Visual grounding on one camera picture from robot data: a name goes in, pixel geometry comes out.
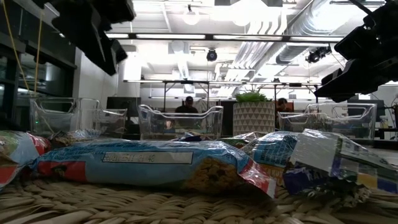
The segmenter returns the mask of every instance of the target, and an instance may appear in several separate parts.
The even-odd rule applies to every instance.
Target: woven mat
[[[342,224],[398,223],[398,196],[374,192],[356,208],[280,189],[278,199],[134,190],[52,180],[15,181],[0,194],[0,223]]]

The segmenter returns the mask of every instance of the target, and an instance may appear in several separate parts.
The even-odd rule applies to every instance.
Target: desk
[[[375,137],[379,137],[380,139],[384,139],[385,132],[398,132],[397,128],[377,128],[374,132]]]

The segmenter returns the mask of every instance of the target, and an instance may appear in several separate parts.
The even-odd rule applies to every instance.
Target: snack bar wrapper
[[[42,137],[18,131],[0,131],[0,191],[39,155],[50,150]]]
[[[40,176],[79,182],[166,187],[217,194],[245,183],[269,196],[275,181],[242,151],[217,141],[79,142],[50,151],[31,167]]]
[[[221,138],[219,141],[228,143],[238,149],[243,149],[245,146],[247,146],[250,142],[254,142],[256,139],[263,137],[265,133],[260,133],[260,132],[251,132],[251,133],[246,133],[246,134],[240,134],[237,136],[233,136],[231,138]],[[247,148],[244,150],[244,152],[248,155],[250,155],[249,150]]]
[[[283,175],[290,194],[326,184],[331,179],[398,193],[397,170],[347,137],[306,129],[297,138],[290,169]]]
[[[298,133],[289,131],[269,133],[253,140],[242,150],[246,152],[252,149],[251,156],[254,161],[275,178],[278,186],[284,186],[282,174],[297,143],[297,135]]]

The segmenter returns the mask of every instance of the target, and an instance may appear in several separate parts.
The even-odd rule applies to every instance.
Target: clear plastic bin
[[[30,99],[30,129],[50,136],[59,131],[89,130],[97,136],[121,138],[126,110],[103,110],[98,100],[86,98]]]
[[[376,104],[319,103],[305,112],[279,113],[281,131],[302,132],[314,129],[343,134],[351,139],[374,139]]]
[[[147,105],[139,106],[141,140],[170,140],[193,131],[210,139],[221,136],[223,107],[214,106],[206,113],[161,113]]]

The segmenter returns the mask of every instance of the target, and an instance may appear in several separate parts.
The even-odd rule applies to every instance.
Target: cord
[[[11,44],[12,44],[12,49],[14,50],[15,59],[17,60],[17,64],[18,64],[19,70],[21,71],[22,77],[24,79],[24,83],[25,83],[27,92],[29,93],[30,96],[32,96],[32,94],[30,93],[30,90],[29,90],[29,85],[26,82],[25,73],[24,73],[24,70],[22,69],[21,62],[19,61],[18,53],[17,53],[16,47],[15,47],[14,38],[13,38],[12,32],[11,32],[10,20],[8,19],[6,1],[5,0],[3,0],[3,2],[2,2],[2,8],[4,9],[4,16],[6,17],[8,33],[9,33],[10,38],[11,38]]]
[[[6,1],[5,1],[5,0],[2,1],[2,8],[4,9],[4,16],[5,16],[5,18],[6,18],[7,29],[8,29],[8,33],[9,33],[9,35],[10,35],[10,38],[11,38],[11,44],[12,44],[12,49],[14,50],[15,59],[17,60],[17,64],[18,64],[19,70],[21,71],[21,74],[22,74],[22,78],[24,79],[24,83],[25,83],[26,90],[27,90],[29,96],[32,97],[32,93],[30,92],[30,90],[29,90],[29,85],[28,85],[27,82],[26,82],[25,73],[24,73],[24,70],[22,69],[22,65],[21,65],[21,62],[19,61],[17,49],[16,49],[16,47],[15,47],[15,42],[14,42],[14,38],[13,38],[12,32],[11,32],[10,20],[9,20],[9,18],[8,18],[7,8],[6,8]],[[40,33],[41,33],[41,27],[42,27],[42,12],[40,13],[39,41],[38,41],[38,43],[37,43],[37,51],[38,51],[38,52],[39,52],[39,50],[40,50],[40,36],[41,36]],[[47,120],[46,120],[45,118],[43,118],[43,120],[44,120],[44,123],[47,125],[47,127],[50,129],[50,131],[51,131],[52,133],[54,133],[53,129],[51,128],[51,126],[49,125],[49,123],[47,122]]]
[[[333,51],[331,51],[331,56],[333,56],[333,57],[336,59],[336,61],[343,67],[343,69],[346,68],[346,67],[336,58],[336,56],[333,55]]]
[[[39,74],[39,57],[40,57],[40,43],[42,38],[42,24],[43,24],[43,12],[40,11],[39,37],[37,39],[37,55],[36,55],[36,70],[35,70],[35,87],[34,87],[35,96],[37,90],[37,75]]]
[[[359,3],[357,0],[349,0],[351,3],[353,3],[356,7],[358,7],[360,10],[364,11],[372,20],[373,20],[373,26],[376,25],[376,20],[373,17],[372,11],[370,9],[366,8],[364,5]]]
[[[380,99],[379,99],[377,96],[375,96],[373,93],[371,93],[371,95],[374,96],[376,99],[380,100]],[[396,127],[396,123],[395,123],[395,121],[394,121],[394,118],[392,117],[391,110],[388,109],[388,112],[390,113],[390,116],[391,116],[392,125],[394,125],[394,128],[397,128],[397,127]]]

